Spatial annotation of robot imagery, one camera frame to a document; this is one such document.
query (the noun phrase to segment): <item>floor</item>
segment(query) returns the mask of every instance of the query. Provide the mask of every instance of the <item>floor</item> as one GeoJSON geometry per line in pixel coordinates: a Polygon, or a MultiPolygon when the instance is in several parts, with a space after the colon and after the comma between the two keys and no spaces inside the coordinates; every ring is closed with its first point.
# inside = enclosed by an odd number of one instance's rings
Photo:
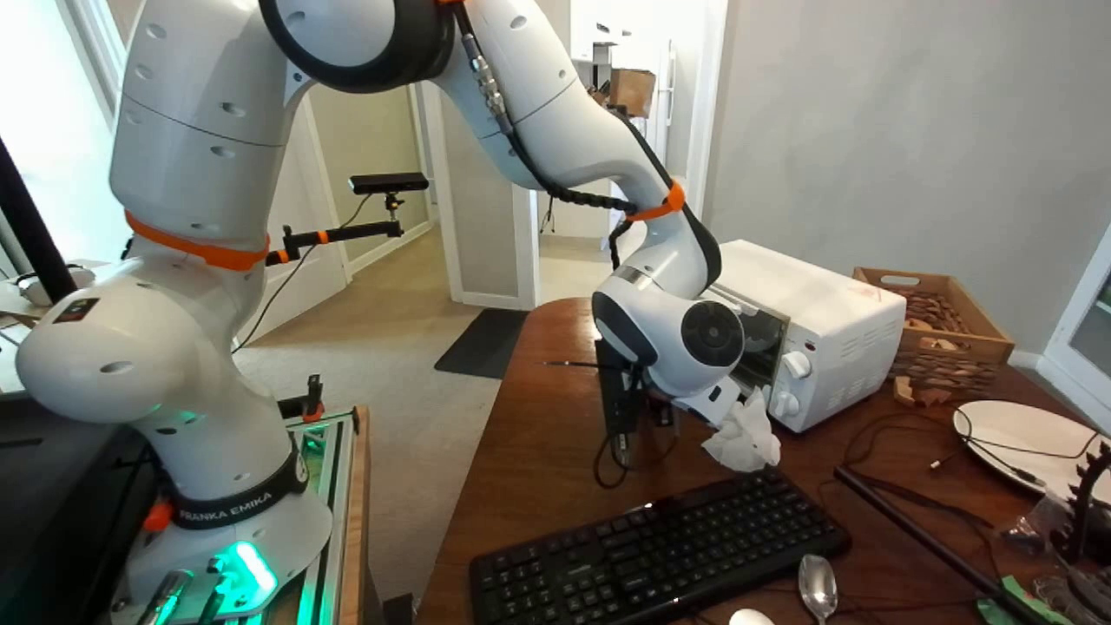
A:
{"type": "MultiPolygon", "coordinates": [[[[596,239],[540,235],[545,302],[589,296],[603,273],[596,239]]],[[[449,300],[441,235],[430,233],[237,356],[265,391],[297,396],[304,374],[318,374],[330,406],[371,411],[368,538],[378,597],[423,597],[494,406],[494,380],[432,372],[475,314],[449,300]]]]}

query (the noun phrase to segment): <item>white plate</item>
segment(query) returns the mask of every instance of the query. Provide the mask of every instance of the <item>white plate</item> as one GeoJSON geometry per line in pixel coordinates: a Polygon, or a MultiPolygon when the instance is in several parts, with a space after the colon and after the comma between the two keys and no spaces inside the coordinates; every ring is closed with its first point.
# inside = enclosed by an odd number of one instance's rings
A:
{"type": "MultiPolygon", "coordinates": [[[[1077,465],[1106,440],[1081,420],[995,401],[960,402],[951,428],[1000,476],[1060,504],[1072,498],[1069,487],[1081,487],[1077,465]]],[[[1096,479],[1093,498],[1111,504],[1111,479],[1096,479]]]]}

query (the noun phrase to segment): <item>computer mouse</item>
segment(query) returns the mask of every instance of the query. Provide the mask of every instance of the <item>computer mouse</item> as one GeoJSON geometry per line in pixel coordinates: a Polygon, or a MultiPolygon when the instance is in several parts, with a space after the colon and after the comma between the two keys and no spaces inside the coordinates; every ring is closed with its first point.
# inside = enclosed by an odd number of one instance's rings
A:
{"type": "Polygon", "coordinates": [[[775,621],[757,608],[738,608],[729,616],[729,625],[775,625],[775,621]]]}

